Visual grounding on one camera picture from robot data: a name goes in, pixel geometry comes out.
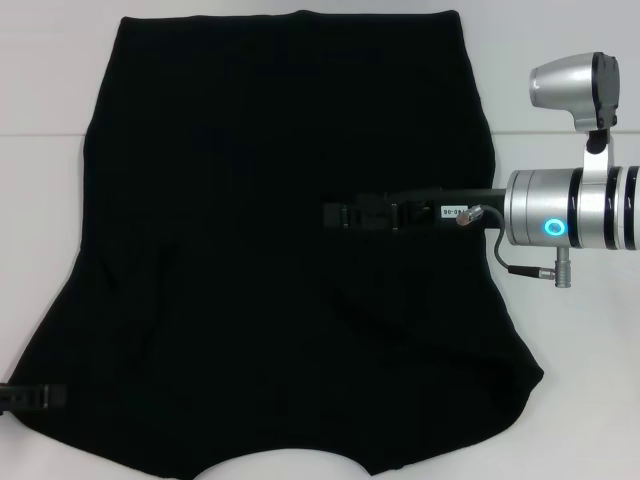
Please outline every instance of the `white background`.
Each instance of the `white background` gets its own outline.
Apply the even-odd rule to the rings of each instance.
[[[640,28],[623,0],[0,0],[0,381],[64,284],[79,243],[81,147],[121,17],[460,12],[498,155],[496,187],[518,168],[575,167],[584,137],[568,113],[529,104],[531,68],[593,50],[620,62],[616,163],[640,164]],[[425,45],[425,55],[429,48]],[[487,232],[488,241],[495,239]],[[503,247],[513,263],[553,251]],[[508,277],[490,263],[520,335],[546,372],[518,422],[480,445],[385,480],[640,479],[640,253],[574,251],[573,287]],[[276,451],[231,460],[206,480],[356,480],[351,460]],[[0,417],[0,478],[133,480],[120,465]]]

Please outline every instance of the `black garment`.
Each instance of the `black garment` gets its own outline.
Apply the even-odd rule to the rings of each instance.
[[[124,19],[79,257],[11,384],[27,426],[192,479],[277,449],[370,473],[501,432],[542,372],[481,232],[345,235],[321,203],[491,186],[458,15]]]

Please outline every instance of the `label sticker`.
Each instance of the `label sticker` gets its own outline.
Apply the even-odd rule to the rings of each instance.
[[[442,205],[440,207],[441,218],[456,218],[465,210],[468,210],[467,205]]]

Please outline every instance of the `cable connector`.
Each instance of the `cable connector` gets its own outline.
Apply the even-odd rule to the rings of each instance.
[[[482,205],[476,205],[475,207],[471,207],[468,210],[458,214],[456,217],[456,223],[461,227],[466,227],[471,222],[475,222],[482,218],[482,214],[484,210],[482,209]]]

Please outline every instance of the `blue led ring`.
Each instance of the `blue led ring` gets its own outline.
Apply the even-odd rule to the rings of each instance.
[[[544,231],[552,237],[559,237],[560,235],[564,235],[564,232],[567,231],[567,227],[562,220],[552,218],[551,220],[547,220],[544,224]]]

